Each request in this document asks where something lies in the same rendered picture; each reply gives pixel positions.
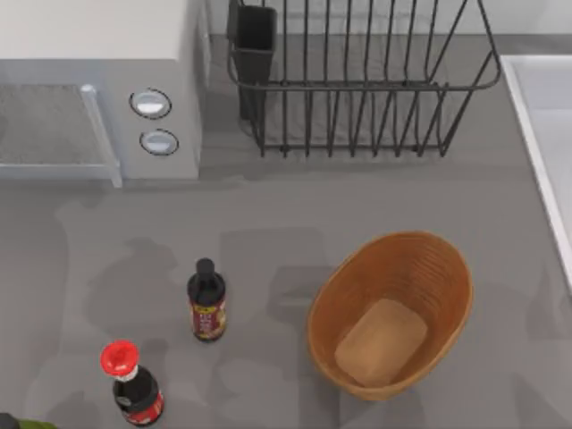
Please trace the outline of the small microwave knob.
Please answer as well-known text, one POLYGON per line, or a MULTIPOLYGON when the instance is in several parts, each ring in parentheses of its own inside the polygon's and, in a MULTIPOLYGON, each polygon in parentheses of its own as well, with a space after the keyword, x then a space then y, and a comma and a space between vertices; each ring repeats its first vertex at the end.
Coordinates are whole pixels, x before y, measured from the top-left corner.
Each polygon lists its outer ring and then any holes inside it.
POLYGON ((170 156, 179 148, 179 140, 168 130, 156 129, 139 136, 139 144, 152 156, 170 156))

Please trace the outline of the brown woven basket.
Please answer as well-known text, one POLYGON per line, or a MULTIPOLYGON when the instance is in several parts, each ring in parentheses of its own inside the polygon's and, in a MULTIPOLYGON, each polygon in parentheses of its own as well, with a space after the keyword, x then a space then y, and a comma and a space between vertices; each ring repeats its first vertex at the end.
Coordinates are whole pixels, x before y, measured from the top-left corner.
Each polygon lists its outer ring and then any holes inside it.
POLYGON ((424 231, 366 243, 319 288, 307 317, 316 368, 362 400, 387 400, 430 373, 470 315, 461 253, 424 231))

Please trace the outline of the black-capped dark bottle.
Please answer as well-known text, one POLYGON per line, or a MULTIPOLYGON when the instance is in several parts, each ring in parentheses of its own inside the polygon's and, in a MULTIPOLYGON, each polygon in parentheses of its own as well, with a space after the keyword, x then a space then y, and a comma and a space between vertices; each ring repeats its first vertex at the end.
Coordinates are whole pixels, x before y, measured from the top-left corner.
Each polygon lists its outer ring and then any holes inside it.
POLYGON ((210 258, 200 258, 195 269, 187 282, 192 332, 199 341, 217 341, 227 324, 226 282, 210 258))

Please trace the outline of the black cutlery holder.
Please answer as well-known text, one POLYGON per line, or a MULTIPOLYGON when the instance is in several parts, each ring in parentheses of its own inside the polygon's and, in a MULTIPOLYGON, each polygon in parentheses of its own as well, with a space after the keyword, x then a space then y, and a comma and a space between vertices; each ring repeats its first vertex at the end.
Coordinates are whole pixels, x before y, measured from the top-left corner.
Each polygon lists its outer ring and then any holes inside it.
POLYGON ((229 0, 227 38, 238 75, 240 119, 255 120, 265 99, 277 35, 277 12, 265 5, 229 0))

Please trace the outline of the red-capped dark bottle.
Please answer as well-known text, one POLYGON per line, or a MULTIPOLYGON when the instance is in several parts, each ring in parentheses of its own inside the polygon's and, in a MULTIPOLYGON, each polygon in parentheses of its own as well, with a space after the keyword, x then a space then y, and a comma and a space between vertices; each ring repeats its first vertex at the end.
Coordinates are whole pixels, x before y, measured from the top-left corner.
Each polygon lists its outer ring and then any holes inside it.
POLYGON ((133 342, 116 340, 105 345, 99 365, 114 379, 114 402, 129 424, 145 427, 158 421, 164 412, 164 395, 156 378, 139 363, 139 349, 133 342))

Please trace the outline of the large microwave knob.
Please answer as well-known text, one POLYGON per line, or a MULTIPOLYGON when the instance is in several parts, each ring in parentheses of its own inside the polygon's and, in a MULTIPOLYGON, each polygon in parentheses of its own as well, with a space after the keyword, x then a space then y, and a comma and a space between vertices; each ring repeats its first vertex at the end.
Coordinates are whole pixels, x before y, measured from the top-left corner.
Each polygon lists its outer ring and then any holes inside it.
POLYGON ((155 88, 132 93, 129 104, 135 114, 149 120, 164 118, 172 110, 171 99, 163 91, 155 88))

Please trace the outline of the green bottle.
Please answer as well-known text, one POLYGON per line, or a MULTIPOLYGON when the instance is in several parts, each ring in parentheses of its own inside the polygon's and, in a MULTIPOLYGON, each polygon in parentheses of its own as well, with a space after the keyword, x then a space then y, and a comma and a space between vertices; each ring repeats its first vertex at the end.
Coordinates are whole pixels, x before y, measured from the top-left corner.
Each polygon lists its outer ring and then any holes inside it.
POLYGON ((0 429, 59 429, 52 423, 19 419, 9 413, 0 413, 0 429))

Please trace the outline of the pale microwave oven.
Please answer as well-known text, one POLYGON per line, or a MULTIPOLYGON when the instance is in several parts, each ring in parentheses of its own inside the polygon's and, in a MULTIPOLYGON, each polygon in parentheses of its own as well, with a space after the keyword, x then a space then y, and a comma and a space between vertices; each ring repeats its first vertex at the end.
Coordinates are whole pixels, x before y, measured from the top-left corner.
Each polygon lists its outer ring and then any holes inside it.
POLYGON ((129 180, 199 175, 210 47, 205 0, 0 0, 0 180, 110 180, 80 95, 91 84, 129 180), (164 118, 130 108, 155 88, 172 101, 164 118), (168 130, 170 156, 139 136, 168 130))

